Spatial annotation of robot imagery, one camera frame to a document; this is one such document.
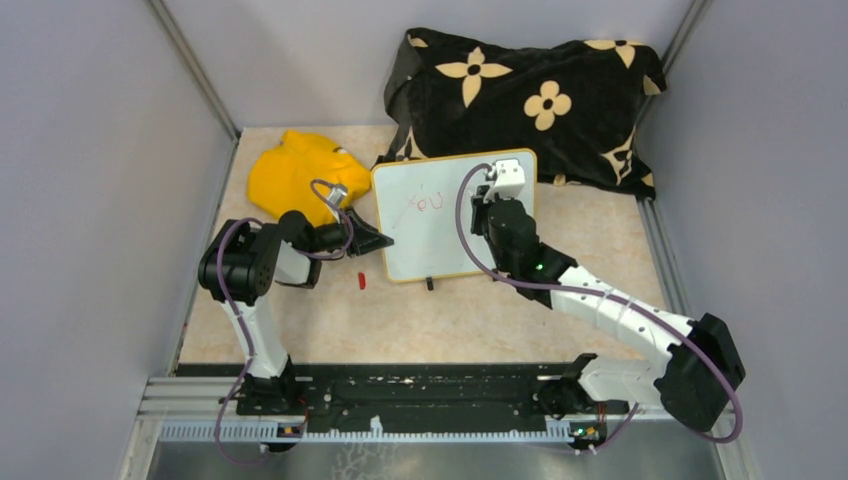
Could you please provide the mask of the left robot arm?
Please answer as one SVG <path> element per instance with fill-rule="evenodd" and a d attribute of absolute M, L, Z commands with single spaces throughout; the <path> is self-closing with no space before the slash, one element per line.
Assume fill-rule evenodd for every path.
<path fill-rule="evenodd" d="M 297 210 L 258 226 L 249 219 L 224 223 L 201 257 L 198 282 L 227 312 L 245 355 L 229 395 L 238 414 L 291 414 L 301 405 L 302 390 L 268 300 L 271 287 L 312 289 L 323 263 L 393 243 L 353 208 L 322 226 L 314 226 Z"/>

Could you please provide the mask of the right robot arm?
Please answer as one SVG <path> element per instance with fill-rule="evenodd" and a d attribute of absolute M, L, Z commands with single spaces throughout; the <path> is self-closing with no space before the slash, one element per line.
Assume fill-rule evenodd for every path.
<path fill-rule="evenodd" d="M 490 194 L 480 186 L 465 202 L 470 232 L 482 237 L 496 268 L 486 273 L 528 300 L 576 315 L 626 343 L 640 361 L 587 361 L 563 385 L 563 398 L 576 412 L 602 401 L 662 407 L 687 428 L 707 434 L 725 409 L 735 415 L 729 440 L 741 430 L 737 390 L 746 372 L 730 329 L 719 317 L 699 319 L 647 304 L 602 281 L 574 258 L 543 243 L 522 202 Z"/>

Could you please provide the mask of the yellow-framed whiteboard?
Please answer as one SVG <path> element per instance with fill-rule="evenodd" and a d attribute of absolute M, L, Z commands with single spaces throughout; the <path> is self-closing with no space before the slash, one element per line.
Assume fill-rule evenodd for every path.
<path fill-rule="evenodd" d="M 488 268 L 495 267 L 486 241 L 470 233 L 471 199 L 488 185 L 477 172 L 464 190 L 465 175 L 479 164 L 511 161 L 521 166 L 524 186 L 516 198 L 527 214 L 535 214 L 537 157 L 530 149 L 385 163 L 372 170 L 380 232 L 394 240 L 383 250 L 386 273 L 395 283 L 428 278 L 474 275 L 480 269 L 469 259 L 456 230 L 455 208 L 463 204 L 461 222 L 469 248 Z"/>

